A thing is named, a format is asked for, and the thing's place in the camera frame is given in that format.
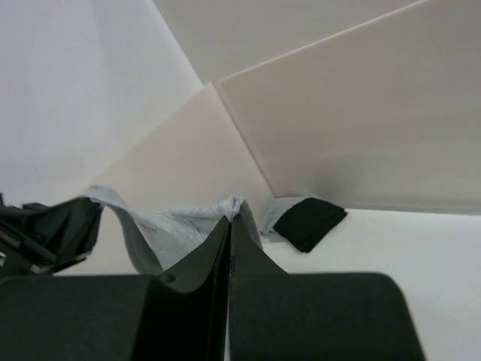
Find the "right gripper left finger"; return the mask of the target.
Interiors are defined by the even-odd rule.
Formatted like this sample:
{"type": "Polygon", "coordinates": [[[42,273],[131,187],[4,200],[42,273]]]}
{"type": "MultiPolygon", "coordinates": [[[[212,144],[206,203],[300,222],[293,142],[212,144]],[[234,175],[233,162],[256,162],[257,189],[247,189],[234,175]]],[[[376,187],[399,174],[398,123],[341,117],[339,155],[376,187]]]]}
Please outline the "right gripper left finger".
{"type": "Polygon", "coordinates": [[[224,358],[229,257],[230,222],[222,218],[200,246],[150,278],[135,360],[224,358]]]}

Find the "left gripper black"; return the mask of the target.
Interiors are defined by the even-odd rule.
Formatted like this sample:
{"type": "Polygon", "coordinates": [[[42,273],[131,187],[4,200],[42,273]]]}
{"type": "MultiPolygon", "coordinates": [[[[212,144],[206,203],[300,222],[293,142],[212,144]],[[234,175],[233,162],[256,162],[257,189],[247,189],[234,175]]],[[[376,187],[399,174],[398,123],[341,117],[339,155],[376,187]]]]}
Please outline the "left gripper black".
{"type": "Polygon", "coordinates": [[[100,204],[82,196],[53,206],[1,203],[1,276],[53,275],[85,261],[101,213],[100,204]]]}

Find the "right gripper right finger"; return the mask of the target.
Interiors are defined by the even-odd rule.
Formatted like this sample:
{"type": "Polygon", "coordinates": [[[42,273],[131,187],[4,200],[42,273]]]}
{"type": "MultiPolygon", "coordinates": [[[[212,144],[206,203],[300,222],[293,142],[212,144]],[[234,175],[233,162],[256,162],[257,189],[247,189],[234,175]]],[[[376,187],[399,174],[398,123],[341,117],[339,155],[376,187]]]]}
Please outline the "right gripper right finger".
{"type": "Polygon", "coordinates": [[[280,282],[287,273],[254,242],[243,220],[231,227],[228,340],[231,360],[276,360],[285,340],[280,282]]]}

